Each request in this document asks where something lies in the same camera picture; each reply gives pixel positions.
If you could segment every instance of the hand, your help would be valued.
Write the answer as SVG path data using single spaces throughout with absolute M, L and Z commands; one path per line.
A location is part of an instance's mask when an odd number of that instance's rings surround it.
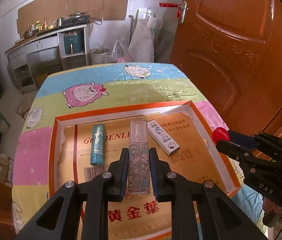
M 266 214 L 269 214 L 271 211 L 273 211 L 275 214 L 280 214 L 282 217 L 282 207 L 274 204 L 268 198 L 263 199 L 263 210 Z

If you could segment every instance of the tablecloth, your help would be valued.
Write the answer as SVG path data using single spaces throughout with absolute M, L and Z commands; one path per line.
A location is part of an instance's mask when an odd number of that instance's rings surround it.
M 55 116 L 176 100 L 192 100 L 213 130 L 219 126 L 227 129 L 203 94 L 171 64 L 93 65 L 48 76 L 31 106 L 17 145 L 12 188 L 16 232 L 49 197 L 48 155 Z M 260 219 L 261 209 L 250 211 L 261 203 L 257 192 L 242 195 L 239 191 L 236 203 L 255 223 Z

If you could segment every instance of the pink cartoon sheep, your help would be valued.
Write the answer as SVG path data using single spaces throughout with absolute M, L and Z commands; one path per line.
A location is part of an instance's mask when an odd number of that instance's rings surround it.
M 108 96 L 103 85 L 95 84 L 91 81 L 88 84 L 74 85 L 63 91 L 63 95 L 67 99 L 67 106 L 69 108 L 76 106 L 86 106 L 94 100 L 100 98 L 102 95 Z

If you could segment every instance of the teal appliance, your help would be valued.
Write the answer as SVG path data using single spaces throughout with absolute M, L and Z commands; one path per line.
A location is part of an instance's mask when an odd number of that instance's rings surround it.
M 81 31 L 66 33 L 64 35 L 64 47 L 66 54 L 81 52 L 84 50 L 83 35 Z

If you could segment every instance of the white cartoon sheep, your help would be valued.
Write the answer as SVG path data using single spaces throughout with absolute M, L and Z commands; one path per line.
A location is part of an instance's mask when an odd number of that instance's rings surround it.
M 147 78 L 151 75 L 151 71 L 138 65 L 125 65 L 124 70 L 126 73 L 137 78 Z
M 28 124 L 26 126 L 27 129 L 34 128 L 37 126 L 41 120 L 43 115 L 43 107 L 37 107 L 28 115 Z
M 16 233 L 19 233 L 20 230 L 24 227 L 24 223 L 21 219 L 20 214 L 22 213 L 21 208 L 18 206 L 17 203 L 12 203 L 12 217 L 13 217 L 13 224 L 14 228 L 16 229 Z

